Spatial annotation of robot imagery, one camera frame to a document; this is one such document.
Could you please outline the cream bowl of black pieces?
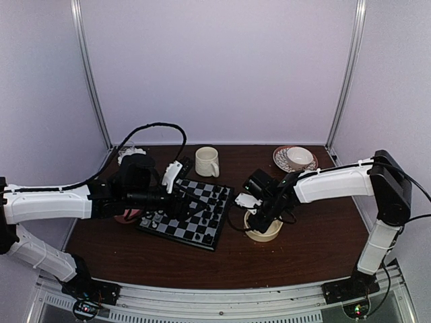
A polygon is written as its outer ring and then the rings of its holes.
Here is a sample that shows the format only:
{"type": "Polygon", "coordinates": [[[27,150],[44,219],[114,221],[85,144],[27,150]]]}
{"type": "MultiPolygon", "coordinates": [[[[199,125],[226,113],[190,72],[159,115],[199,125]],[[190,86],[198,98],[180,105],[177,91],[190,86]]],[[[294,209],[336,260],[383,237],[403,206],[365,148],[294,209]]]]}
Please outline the cream bowl of black pieces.
{"type": "Polygon", "coordinates": [[[270,242],[271,240],[276,239],[276,237],[279,235],[279,232],[281,231],[282,226],[283,226],[283,223],[281,221],[275,220],[269,226],[267,231],[263,234],[257,230],[249,230],[249,231],[246,231],[245,234],[250,239],[256,242],[262,242],[262,243],[270,242]]]}

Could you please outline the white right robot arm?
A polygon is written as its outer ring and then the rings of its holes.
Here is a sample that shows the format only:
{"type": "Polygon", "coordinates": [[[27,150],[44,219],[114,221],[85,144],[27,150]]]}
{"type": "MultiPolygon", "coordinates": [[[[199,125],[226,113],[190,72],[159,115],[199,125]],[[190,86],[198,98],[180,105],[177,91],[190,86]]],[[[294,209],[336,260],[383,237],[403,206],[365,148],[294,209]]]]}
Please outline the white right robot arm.
{"type": "Polygon", "coordinates": [[[347,196],[372,196],[378,214],[366,245],[357,261],[357,273],[345,282],[345,291],[359,297],[371,286],[370,276],[411,216],[411,180],[385,150],[356,164],[315,171],[292,172],[276,180],[256,170],[244,183],[255,201],[246,221],[249,228],[263,234],[283,212],[319,200],[347,196]]]}

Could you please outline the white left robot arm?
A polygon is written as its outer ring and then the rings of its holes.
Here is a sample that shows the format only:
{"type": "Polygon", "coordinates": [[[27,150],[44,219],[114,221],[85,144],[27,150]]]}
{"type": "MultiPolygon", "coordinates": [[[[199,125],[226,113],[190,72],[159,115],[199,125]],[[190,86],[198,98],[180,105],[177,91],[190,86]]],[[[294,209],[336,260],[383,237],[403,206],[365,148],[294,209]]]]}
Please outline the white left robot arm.
{"type": "Polygon", "coordinates": [[[55,276],[83,299],[97,292],[85,261],[34,237],[20,224],[35,219],[105,219],[126,211],[160,211],[170,219],[188,219],[203,202],[178,184],[185,164],[172,162],[163,176],[148,155],[121,158],[107,180],[95,178],[68,187],[24,187],[1,179],[1,253],[15,255],[55,276]]]}

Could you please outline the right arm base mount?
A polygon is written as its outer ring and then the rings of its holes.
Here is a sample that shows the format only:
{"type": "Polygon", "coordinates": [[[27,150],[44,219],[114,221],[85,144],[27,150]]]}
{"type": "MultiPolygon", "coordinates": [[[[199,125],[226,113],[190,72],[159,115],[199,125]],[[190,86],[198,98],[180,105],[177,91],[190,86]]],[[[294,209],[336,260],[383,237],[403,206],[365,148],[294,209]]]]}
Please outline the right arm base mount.
{"type": "Polygon", "coordinates": [[[353,277],[324,283],[323,295],[327,305],[341,303],[344,314],[351,319],[365,318],[370,312],[370,298],[380,291],[376,281],[364,282],[353,277]]]}

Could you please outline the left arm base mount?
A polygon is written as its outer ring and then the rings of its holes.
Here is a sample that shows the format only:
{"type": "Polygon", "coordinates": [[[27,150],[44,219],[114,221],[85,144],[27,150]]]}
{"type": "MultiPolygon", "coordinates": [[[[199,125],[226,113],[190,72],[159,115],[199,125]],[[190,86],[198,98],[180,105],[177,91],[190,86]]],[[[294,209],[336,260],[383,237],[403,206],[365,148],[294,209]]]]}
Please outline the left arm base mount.
{"type": "Polygon", "coordinates": [[[88,282],[62,282],[62,292],[75,299],[73,315],[80,321],[94,319],[104,305],[115,306],[120,295],[121,286],[90,279],[88,282]]]}

